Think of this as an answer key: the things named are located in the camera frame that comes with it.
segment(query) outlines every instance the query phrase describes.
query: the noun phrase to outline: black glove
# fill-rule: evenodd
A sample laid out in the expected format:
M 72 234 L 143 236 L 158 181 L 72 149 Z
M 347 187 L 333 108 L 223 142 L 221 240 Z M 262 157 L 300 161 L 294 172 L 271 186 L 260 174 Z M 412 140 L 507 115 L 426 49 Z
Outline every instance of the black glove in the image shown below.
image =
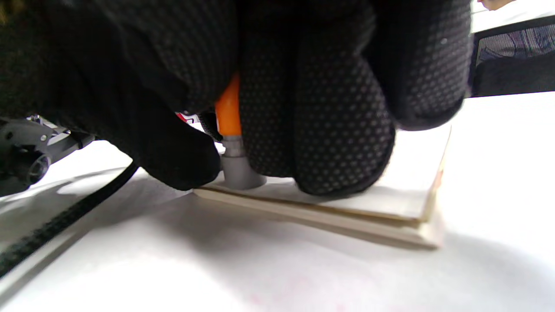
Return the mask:
M 77 3 L 44 3 L 61 65 L 42 110 L 178 189 L 213 180 L 219 158 L 173 112 L 217 138 L 210 110 L 236 70 L 252 167 L 316 195 L 369 187 L 396 127 L 441 125 L 466 92 L 467 0 Z

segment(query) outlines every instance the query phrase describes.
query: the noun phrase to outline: mesh chair back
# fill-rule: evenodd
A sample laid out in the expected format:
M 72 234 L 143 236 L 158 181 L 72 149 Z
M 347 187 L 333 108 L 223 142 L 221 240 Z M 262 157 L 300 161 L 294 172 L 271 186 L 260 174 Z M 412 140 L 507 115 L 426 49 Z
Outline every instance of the mesh chair back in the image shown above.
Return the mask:
M 555 16 L 475 34 L 471 97 L 555 91 Z

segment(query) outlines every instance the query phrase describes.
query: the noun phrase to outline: orange tube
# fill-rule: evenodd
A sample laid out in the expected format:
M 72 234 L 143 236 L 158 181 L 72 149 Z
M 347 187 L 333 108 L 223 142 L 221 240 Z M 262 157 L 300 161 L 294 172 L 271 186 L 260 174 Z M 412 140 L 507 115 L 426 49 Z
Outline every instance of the orange tube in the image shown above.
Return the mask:
M 216 103 L 218 131 L 223 136 L 241 135 L 239 119 L 239 74 L 235 73 Z

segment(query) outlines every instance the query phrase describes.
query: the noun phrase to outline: finger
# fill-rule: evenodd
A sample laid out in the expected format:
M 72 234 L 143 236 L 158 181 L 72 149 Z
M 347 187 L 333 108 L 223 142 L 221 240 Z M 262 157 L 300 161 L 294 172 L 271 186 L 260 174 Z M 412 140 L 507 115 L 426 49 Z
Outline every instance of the finger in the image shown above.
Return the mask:
M 171 187 L 187 190 L 215 179 L 220 159 L 212 139 L 142 85 L 107 19 L 58 5 L 48 15 L 63 57 L 41 114 L 110 141 Z
M 117 23 L 146 34 L 167 70 L 185 82 L 189 94 L 180 112 L 198 114 L 216 103 L 237 69 L 235 1 L 95 2 Z
M 360 52 L 375 27 L 365 1 L 307 1 L 295 111 L 295 179 L 313 195 L 346 195 L 372 185 L 391 155 L 395 129 L 377 80 Z
M 292 177 L 294 1 L 244 3 L 239 95 L 245 150 L 252 168 Z
M 372 1 L 376 38 L 365 51 L 398 126 L 439 126 L 460 108 L 470 67 L 468 0 Z

